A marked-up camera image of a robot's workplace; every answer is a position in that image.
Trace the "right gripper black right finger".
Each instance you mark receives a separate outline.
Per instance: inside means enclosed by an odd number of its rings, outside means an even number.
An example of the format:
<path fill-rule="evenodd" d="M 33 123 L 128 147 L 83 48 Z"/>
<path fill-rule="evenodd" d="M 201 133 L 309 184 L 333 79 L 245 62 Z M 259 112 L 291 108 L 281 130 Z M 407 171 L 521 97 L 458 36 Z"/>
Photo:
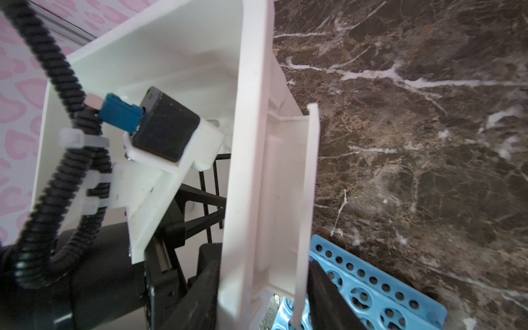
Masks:
<path fill-rule="evenodd" d="M 309 262 L 307 295 L 314 330 L 365 329 L 317 261 Z"/>

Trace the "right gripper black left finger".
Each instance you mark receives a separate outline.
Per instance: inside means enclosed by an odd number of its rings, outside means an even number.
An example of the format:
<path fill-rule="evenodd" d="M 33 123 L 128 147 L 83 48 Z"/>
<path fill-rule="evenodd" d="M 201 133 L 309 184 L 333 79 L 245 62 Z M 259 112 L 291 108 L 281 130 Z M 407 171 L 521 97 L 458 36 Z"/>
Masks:
<path fill-rule="evenodd" d="M 220 262 L 210 262 L 161 329 L 215 329 Z"/>

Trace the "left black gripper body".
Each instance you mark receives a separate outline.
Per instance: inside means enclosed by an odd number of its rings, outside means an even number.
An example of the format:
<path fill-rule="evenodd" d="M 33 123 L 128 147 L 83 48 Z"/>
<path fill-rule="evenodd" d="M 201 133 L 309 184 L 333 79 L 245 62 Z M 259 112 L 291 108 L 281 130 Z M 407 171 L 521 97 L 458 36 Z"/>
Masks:
<path fill-rule="evenodd" d="M 187 279 L 176 249 L 225 217 L 224 197 L 183 185 L 148 244 L 132 263 L 125 223 L 102 228 L 81 262 L 58 283 L 25 290 L 12 274 L 15 246 L 1 249 L 2 329 L 95 329 L 143 309 L 149 329 L 161 329 L 198 276 L 221 257 L 221 243 L 199 248 L 197 273 Z"/>

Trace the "white plastic storage box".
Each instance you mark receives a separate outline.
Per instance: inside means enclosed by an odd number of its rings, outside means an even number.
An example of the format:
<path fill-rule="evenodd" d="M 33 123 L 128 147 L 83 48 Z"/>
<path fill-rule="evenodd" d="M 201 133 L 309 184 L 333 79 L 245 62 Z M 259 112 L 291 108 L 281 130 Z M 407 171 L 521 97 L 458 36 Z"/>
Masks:
<path fill-rule="evenodd" d="M 273 1 L 158 1 L 69 55 L 87 93 L 139 103 L 156 87 L 202 117 L 171 163 L 105 125 L 117 166 L 111 207 L 126 207 L 134 263 L 190 169 L 231 154 L 218 329 L 251 329 L 273 293 L 305 309 L 320 120 L 303 115 L 272 51 Z"/>

